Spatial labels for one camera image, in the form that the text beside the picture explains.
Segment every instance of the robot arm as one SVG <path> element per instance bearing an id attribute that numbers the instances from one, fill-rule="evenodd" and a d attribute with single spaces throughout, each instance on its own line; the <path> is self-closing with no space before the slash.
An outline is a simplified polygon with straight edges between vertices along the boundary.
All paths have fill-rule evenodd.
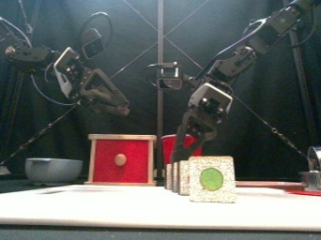
<path id="1" fill-rule="evenodd" d="M 216 124 L 227 118 L 231 106 L 231 89 L 227 83 L 255 63 L 278 40 L 288 33 L 302 15 L 319 4 L 319 0 L 294 0 L 287 7 L 274 12 L 268 18 L 252 22 L 243 38 L 209 60 L 203 71 L 189 79 L 192 94 L 181 125 L 176 130 L 176 141 L 171 162 L 187 160 L 196 147 L 213 139 Z M 219 59 L 229 53 L 228 59 Z M 185 134 L 195 142 L 184 147 Z"/>
<path id="2" fill-rule="evenodd" d="M 9 43 L 5 55 L 18 70 L 28 72 L 28 74 L 49 72 L 56 77 L 61 92 L 69 101 L 89 105 L 97 113 L 106 112 L 116 115 L 129 113 L 129 102 L 112 84 L 110 79 L 101 69 L 84 66 L 80 54 L 72 48 L 66 48 L 62 53 L 48 47 L 32 48 L 30 44 L 21 43 L 10 31 L 13 26 L 3 19 L 0 19 L 0 27 L 0 39 Z M 84 54 L 90 59 L 102 51 L 104 46 L 98 41 L 100 36 L 96 33 L 92 34 L 92 31 L 88 32 L 89 37 L 94 37 L 84 46 Z"/>

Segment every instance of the gray bowl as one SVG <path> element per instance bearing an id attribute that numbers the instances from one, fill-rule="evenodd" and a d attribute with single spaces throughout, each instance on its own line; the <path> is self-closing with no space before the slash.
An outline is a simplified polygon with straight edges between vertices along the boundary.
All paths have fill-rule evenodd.
<path id="1" fill-rule="evenodd" d="M 82 161 L 61 158 L 28 158 L 25 175 L 34 185 L 69 184 L 80 175 Z"/>
<path id="2" fill-rule="evenodd" d="M 321 172 L 299 172 L 300 182 L 306 191 L 321 191 Z"/>

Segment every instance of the black backdrop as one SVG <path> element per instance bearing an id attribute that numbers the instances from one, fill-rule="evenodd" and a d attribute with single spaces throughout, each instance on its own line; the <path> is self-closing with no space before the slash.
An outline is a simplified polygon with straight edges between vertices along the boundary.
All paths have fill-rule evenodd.
<path id="1" fill-rule="evenodd" d="M 164 0 L 164 62 L 177 61 L 184 73 L 195 76 L 213 55 L 240 38 L 250 20 L 270 16 L 284 2 Z M 143 68 L 157 61 L 157 1 L 28 0 L 22 3 L 33 28 L 32 45 L 45 45 L 60 52 L 77 46 L 77 32 L 92 13 L 106 12 L 112 21 L 109 47 L 90 64 L 104 70 L 127 96 L 129 115 L 94 114 L 88 107 L 78 106 L 6 164 L 11 173 L 24 174 L 25 158 L 76 158 L 84 161 L 82 174 L 86 175 L 90 155 L 88 134 L 156 134 L 156 90 L 143 78 Z M 0 1 L 0 16 L 25 31 L 17 1 Z M 306 17 L 295 33 L 298 39 L 308 33 L 310 24 L 311 19 Z M 102 19 L 93 21 L 92 27 L 104 38 L 110 33 Z M 287 37 L 232 86 L 234 94 L 303 153 L 310 145 L 321 143 L 319 39 L 318 31 L 299 49 L 307 99 L 300 93 Z M 5 41 L 0 42 L 0 47 L 0 143 L 3 159 L 69 107 L 50 103 L 38 95 L 30 77 L 18 74 L 5 59 Z M 66 102 L 54 80 L 45 82 L 40 76 L 36 82 L 49 98 Z M 185 89 L 164 92 L 164 135 L 175 133 L 188 97 Z M 304 100 L 311 110 L 308 120 Z M 304 158 L 271 134 L 267 126 L 236 100 L 231 105 L 229 120 L 217 126 L 215 140 L 204 144 L 204 155 L 232 156 L 238 179 L 291 180 L 298 178 L 299 171 L 307 169 Z"/>

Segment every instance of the red wooden box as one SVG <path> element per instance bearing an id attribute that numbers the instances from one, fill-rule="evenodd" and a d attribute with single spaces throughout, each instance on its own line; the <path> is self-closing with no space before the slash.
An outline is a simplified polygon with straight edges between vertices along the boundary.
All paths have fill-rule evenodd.
<path id="1" fill-rule="evenodd" d="M 153 135 L 90 134 L 85 184 L 155 186 Z"/>

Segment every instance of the table surface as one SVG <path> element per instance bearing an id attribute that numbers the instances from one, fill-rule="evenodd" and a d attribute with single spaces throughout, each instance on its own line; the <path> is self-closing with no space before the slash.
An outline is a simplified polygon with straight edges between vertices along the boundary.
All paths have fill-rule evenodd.
<path id="1" fill-rule="evenodd" d="M 321 232 L 319 201 L 264 187 L 238 187 L 236 203 L 220 203 L 161 187 L 70 185 L 0 194 L 0 224 Z"/>

